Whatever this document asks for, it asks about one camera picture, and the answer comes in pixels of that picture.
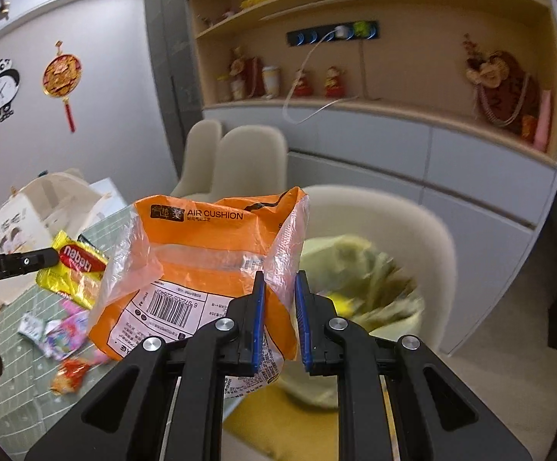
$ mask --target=red nabati logo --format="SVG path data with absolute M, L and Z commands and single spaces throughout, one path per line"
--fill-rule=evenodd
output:
M 92 254 L 75 244 L 67 244 L 58 252 L 61 263 L 77 272 L 103 272 L 106 266 Z

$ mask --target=snack wrapper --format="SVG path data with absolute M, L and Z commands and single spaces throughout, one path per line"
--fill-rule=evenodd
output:
M 43 343 L 46 357 L 63 360 L 83 346 L 87 338 L 88 320 L 88 311 L 80 312 L 62 320 L 56 328 L 49 331 Z
M 130 208 L 130 219 L 106 268 L 89 317 L 89 337 L 114 360 L 144 338 L 188 338 L 224 317 L 232 298 L 266 282 L 262 363 L 253 378 L 227 377 L 225 397 L 274 381 L 298 342 L 290 319 L 308 220 L 308 196 L 281 195 L 198 203 L 153 196 Z
M 89 369 L 90 363 L 84 359 L 71 357 L 64 360 L 58 366 L 50 389 L 58 395 L 77 392 L 83 384 L 84 375 Z
M 99 293 L 107 258 L 94 247 L 71 239 L 64 231 L 56 234 L 52 247 L 58 251 L 59 262 L 40 270 L 35 282 L 90 310 Z

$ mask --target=table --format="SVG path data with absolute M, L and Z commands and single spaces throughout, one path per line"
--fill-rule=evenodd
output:
M 129 214 L 127 207 L 87 229 L 84 236 L 111 256 Z M 25 312 L 43 320 L 64 318 L 61 300 L 58 294 L 35 285 L 0 313 L 0 354 L 4 363 L 0 378 L 0 445 L 13 461 L 22 461 L 29 448 L 114 366 L 111 363 L 90 369 L 77 394 L 56 396 L 50 391 L 59 363 L 45 358 L 17 329 Z M 94 348 L 88 341 L 77 355 L 91 357 Z M 63 448 L 68 442 L 83 440 L 63 439 Z

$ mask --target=red figurine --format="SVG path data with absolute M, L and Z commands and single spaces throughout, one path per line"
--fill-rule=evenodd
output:
M 345 87 L 341 81 L 342 72 L 338 67 L 332 66 L 328 69 L 325 77 L 325 96 L 333 99 L 341 99 L 345 96 Z
M 298 69 L 296 78 L 296 87 L 293 89 L 293 95 L 295 95 L 296 97 L 310 97 L 311 95 L 313 95 L 313 89 L 308 84 L 306 71 L 303 69 Z

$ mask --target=plastic bag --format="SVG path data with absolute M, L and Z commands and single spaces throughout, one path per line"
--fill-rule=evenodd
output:
M 373 336 L 396 341 L 419 332 L 424 299 L 415 279 L 367 239 L 354 235 L 308 239 L 300 267 L 312 292 L 330 298 L 340 317 Z M 297 359 L 285 364 L 278 385 L 304 403 L 338 408 L 336 377 L 310 376 Z
M 104 273 L 89 337 L 120 360 L 150 335 L 187 338 L 249 294 L 255 273 L 267 285 L 263 359 L 254 378 L 225 380 L 225 396 L 270 383 L 296 356 L 290 321 L 295 275 L 308 220 L 308 196 L 197 203 L 153 196 L 137 201 Z

